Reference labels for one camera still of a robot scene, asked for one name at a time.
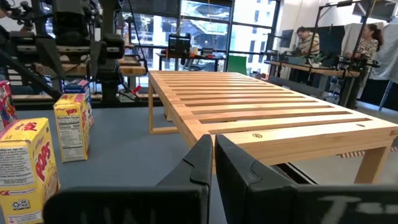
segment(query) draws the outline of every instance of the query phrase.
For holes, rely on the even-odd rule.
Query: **floor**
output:
[[[398,123],[398,114],[377,112],[369,105],[359,111]],[[187,153],[179,134],[150,135],[147,108],[94,110],[95,123],[90,131],[90,156],[87,161],[62,163],[53,111],[18,111],[24,118],[47,117],[53,136],[61,188],[78,186],[152,186],[166,176]],[[171,126],[165,121],[163,108],[154,108],[156,126]],[[320,184],[351,184],[361,158],[337,156],[294,162],[298,168]],[[381,183],[398,184],[398,152],[391,153],[382,173]],[[0,224],[3,224],[0,209]],[[216,177],[211,186],[210,223],[226,223]]]

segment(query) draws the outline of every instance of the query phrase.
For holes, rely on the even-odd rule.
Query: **yellow box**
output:
[[[59,190],[47,118],[14,121],[0,133],[0,206],[8,224],[40,223]]]
[[[83,93],[64,94],[54,105],[62,162],[88,158],[90,127]]]

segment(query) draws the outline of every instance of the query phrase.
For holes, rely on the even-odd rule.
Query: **gray table surface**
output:
[[[17,114],[19,119],[49,119],[61,190],[82,186],[153,186],[189,150],[179,134],[149,134],[148,108],[95,109],[88,160],[62,163],[53,111],[18,111]],[[154,108],[154,124],[172,126],[165,121],[161,107]],[[0,209],[0,224],[3,223]],[[215,175],[211,185],[210,223],[226,223]]]

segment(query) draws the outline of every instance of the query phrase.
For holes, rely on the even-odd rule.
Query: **cereal box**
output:
[[[60,188],[47,118],[14,121],[0,134],[0,206],[8,224],[40,223]]]
[[[88,126],[91,127],[94,123],[93,109],[91,108],[93,102],[91,100],[90,83],[86,80],[76,79],[63,87],[64,93],[84,93],[86,96],[86,108],[88,117]]]
[[[0,113],[0,131],[2,131],[8,124],[17,119],[17,112],[7,80],[0,82]]]
[[[84,94],[64,94],[54,105],[62,162],[88,158],[90,145]]]

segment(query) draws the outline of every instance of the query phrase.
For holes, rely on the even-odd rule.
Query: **kellogg's box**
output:
[[[54,105],[62,162],[88,158],[90,127],[84,94],[64,94]]]
[[[93,109],[91,108],[93,102],[91,100],[90,83],[86,80],[76,79],[63,87],[64,93],[84,93],[86,97],[86,107],[88,123],[91,127],[94,124]]]
[[[0,82],[0,131],[17,119],[17,112],[11,98],[11,90],[8,83],[7,80]]]
[[[0,206],[8,224],[40,223],[60,188],[47,118],[14,121],[0,133]]]

